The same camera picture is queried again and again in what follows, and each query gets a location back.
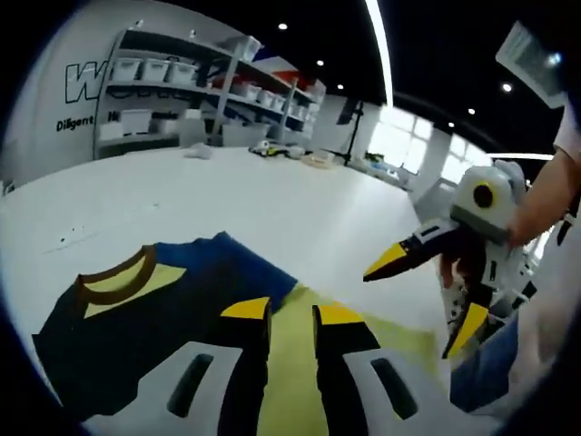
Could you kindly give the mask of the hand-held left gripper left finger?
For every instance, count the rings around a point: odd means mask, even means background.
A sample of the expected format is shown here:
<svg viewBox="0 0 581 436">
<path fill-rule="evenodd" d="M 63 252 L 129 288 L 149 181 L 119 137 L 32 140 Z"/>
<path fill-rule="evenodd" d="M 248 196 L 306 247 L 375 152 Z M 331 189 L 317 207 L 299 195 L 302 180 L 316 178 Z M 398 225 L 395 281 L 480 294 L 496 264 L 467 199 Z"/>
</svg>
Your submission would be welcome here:
<svg viewBox="0 0 581 436">
<path fill-rule="evenodd" d="M 271 301 L 225 309 L 204 342 L 188 342 L 146 374 L 135 400 L 85 423 L 92 435 L 254 435 L 271 338 Z"/>
</svg>

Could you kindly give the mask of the person's right hand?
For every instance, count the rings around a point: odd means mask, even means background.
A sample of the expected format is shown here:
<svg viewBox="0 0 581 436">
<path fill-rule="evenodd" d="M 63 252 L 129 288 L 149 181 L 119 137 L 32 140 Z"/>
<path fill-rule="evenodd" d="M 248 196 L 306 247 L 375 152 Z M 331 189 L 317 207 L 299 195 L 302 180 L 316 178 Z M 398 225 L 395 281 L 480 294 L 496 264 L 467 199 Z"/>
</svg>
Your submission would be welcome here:
<svg viewBox="0 0 581 436">
<path fill-rule="evenodd" d="M 523 202 L 509 226 L 506 247 L 514 250 L 529 243 L 551 227 L 563 211 L 550 212 L 548 204 Z M 439 274 L 445 289 L 454 284 L 454 273 L 466 286 L 479 278 L 484 268 L 485 247 L 479 239 L 462 243 L 457 249 L 440 255 Z"/>
</svg>

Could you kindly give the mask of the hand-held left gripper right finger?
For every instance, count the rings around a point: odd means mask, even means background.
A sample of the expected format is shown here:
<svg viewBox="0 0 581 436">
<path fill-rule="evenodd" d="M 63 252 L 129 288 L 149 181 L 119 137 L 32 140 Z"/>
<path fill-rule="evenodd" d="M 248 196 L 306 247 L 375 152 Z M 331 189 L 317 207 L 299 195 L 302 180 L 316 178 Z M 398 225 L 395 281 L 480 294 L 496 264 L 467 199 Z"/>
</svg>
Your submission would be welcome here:
<svg viewBox="0 0 581 436">
<path fill-rule="evenodd" d="M 462 435 L 464 413 L 404 355 L 382 347 L 358 314 L 312 309 L 317 386 L 330 435 Z"/>
</svg>

